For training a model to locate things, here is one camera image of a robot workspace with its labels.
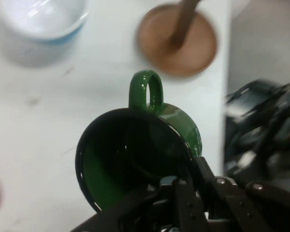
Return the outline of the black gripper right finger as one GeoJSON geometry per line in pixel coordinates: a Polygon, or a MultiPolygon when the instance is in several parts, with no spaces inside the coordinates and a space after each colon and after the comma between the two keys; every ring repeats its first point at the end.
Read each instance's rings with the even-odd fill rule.
{"type": "Polygon", "coordinates": [[[214,176],[203,157],[195,159],[195,184],[209,232],[290,232],[290,192],[258,181],[239,187],[214,176]]]}

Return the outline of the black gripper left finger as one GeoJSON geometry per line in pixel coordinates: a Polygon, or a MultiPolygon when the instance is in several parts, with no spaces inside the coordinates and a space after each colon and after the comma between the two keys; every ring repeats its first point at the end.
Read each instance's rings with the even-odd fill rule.
{"type": "Polygon", "coordinates": [[[75,232],[206,232],[207,220],[193,185],[176,179],[170,186],[140,186],[111,208],[73,229],[75,232]]]}

